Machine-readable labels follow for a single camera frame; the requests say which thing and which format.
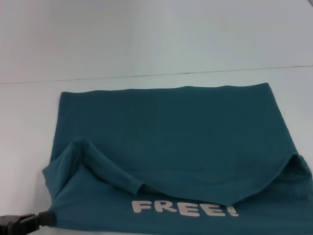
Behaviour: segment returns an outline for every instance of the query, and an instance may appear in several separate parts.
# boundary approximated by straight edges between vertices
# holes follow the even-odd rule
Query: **teal t-shirt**
[[[43,173],[59,228],[313,234],[312,175],[267,83],[62,93]]]

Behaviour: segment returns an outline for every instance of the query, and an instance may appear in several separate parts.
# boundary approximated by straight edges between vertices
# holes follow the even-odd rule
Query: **exclamation mark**
[[[227,207],[227,210],[231,216],[239,216],[234,207]]]

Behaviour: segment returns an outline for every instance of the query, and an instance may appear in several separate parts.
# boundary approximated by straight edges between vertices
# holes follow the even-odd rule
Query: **white lettering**
[[[196,213],[197,211],[199,211],[196,208],[188,208],[188,207],[197,207],[197,204],[193,204],[193,203],[186,203],[186,202],[178,202],[178,209],[180,214],[182,215],[186,215],[186,216],[200,216],[199,213]]]
[[[173,205],[172,202],[170,201],[155,201],[155,209],[157,212],[163,212],[163,209],[171,211],[171,212],[177,212],[176,209],[171,208],[171,206]]]
[[[136,213],[141,212],[141,209],[150,209],[150,206],[143,206],[144,204],[150,205],[152,202],[150,201],[132,201],[133,210]]]
[[[219,208],[220,205],[217,205],[217,204],[200,204],[200,206],[207,215],[210,215],[210,216],[226,216],[226,214],[222,213],[223,211],[221,209],[213,209],[213,208]]]

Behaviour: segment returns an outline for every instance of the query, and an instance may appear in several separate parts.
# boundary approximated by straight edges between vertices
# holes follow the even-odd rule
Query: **white table surface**
[[[268,82],[313,167],[312,22],[306,0],[0,0],[0,215],[49,208],[63,91]]]

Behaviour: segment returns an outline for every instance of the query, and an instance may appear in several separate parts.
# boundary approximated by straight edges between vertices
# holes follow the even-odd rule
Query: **teal fabric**
[[[312,175],[267,83],[62,93],[43,173],[59,228],[313,234]]]

